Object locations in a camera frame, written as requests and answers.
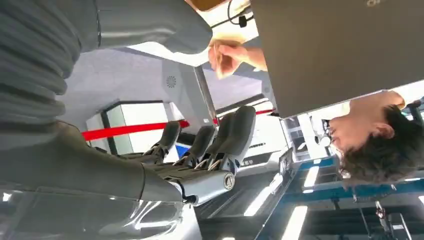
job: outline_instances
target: black cable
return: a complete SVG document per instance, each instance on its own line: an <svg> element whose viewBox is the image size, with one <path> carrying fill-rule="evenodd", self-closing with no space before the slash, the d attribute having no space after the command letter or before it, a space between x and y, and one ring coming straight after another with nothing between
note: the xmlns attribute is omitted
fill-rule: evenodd
<svg viewBox="0 0 424 240"><path fill-rule="evenodd" d="M230 17L230 7L231 7L231 3L232 2L233 2L233 0L229 0L229 2L228 2L228 7L226 8L226 15L227 15L228 20L229 20L230 23L232 23L234 25L239 25L240 22L239 23L233 22L233 19L231 19L231 17Z"/></svg>
<svg viewBox="0 0 424 240"><path fill-rule="evenodd" d="M236 23L236 22L233 22L233 20L234 19L236 19L236 18L239 18L239 17L242 17L243 15L245 15L245 14L248 14L250 11L250 9L252 8L250 5L249 6L247 6L247 7L245 7L241 12L239 12L239 13L237 13L236 15L234 15L234 16L230 16L230 6L231 6L231 1L232 0L230 0L230 2L228 3L228 8L227 8L227 19L225 19L224 21L221 21L221 22L218 22L217 24L215 24L215 25L212 25L211 26L211 28L213 29L213 28L216 28L216 27L218 27L218 26L221 26L222 24L225 24L225 23L228 23L228 22L231 22L232 24L235 24L235 25L240 25L240 23ZM247 18L246 19L246 22L248 22L248 21L250 21L250 20L252 20L252 19L254 19L254 16L252 15L251 17L249 17L249 18Z"/></svg>

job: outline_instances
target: glass panel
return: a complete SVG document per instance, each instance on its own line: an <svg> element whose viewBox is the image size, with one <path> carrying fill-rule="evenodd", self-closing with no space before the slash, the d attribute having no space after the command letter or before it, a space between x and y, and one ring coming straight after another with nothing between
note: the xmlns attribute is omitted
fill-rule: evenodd
<svg viewBox="0 0 424 240"><path fill-rule="evenodd" d="M45 187L37 191L0 187L0 196L0 239L8 240L180 239L184 216L193 211L182 202Z"/></svg>

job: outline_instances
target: dark hair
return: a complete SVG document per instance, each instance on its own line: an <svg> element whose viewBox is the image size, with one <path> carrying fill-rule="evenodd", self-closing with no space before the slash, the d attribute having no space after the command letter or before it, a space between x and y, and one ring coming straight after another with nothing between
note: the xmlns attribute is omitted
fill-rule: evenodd
<svg viewBox="0 0 424 240"><path fill-rule="evenodd" d="M357 183L393 184L418 170L423 161L423 126L409 121L395 105L384 108L394 137L370 135L359 149L344 153L340 173L348 173L347 181Z"/></svg>

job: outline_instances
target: white table surface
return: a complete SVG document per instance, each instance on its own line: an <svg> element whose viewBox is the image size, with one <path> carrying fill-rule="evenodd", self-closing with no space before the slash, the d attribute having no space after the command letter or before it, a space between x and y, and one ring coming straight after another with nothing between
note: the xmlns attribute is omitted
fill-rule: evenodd
<svg viewBox="0 0 424 240"><path fill-rule="evenodd" d="M234 16L240 12L240 10L246 6L246 2L247 0L233 0L231 3L230 15ZM227 7L228 3L224 3L210 11L197 12L210 26L213 26L228 19ZM258 36L255 19L250 20L244 28L234 25L231 22L226 22L214 27L212 30L212 41L219 39L233 40L236 38L239 41L242 41L241 43L244 43ZM200 66L208 61L209 48L198 54L184 54L180 52L173 53L157 42L145 42L129 46L129 48L193 67Z"/></svg>

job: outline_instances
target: round speaker vent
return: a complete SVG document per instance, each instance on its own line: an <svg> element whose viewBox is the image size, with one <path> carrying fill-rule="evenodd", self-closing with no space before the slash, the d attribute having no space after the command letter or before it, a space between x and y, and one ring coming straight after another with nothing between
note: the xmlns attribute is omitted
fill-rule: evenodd
<svg viewBox="0 0 424 240"><path fill-rule="evenodd" d="M166 85L168 86L168 88L173 89L175 88L176 84L177 84L177 79L175 78L175 76L169 76L166 79Z"/></svg>

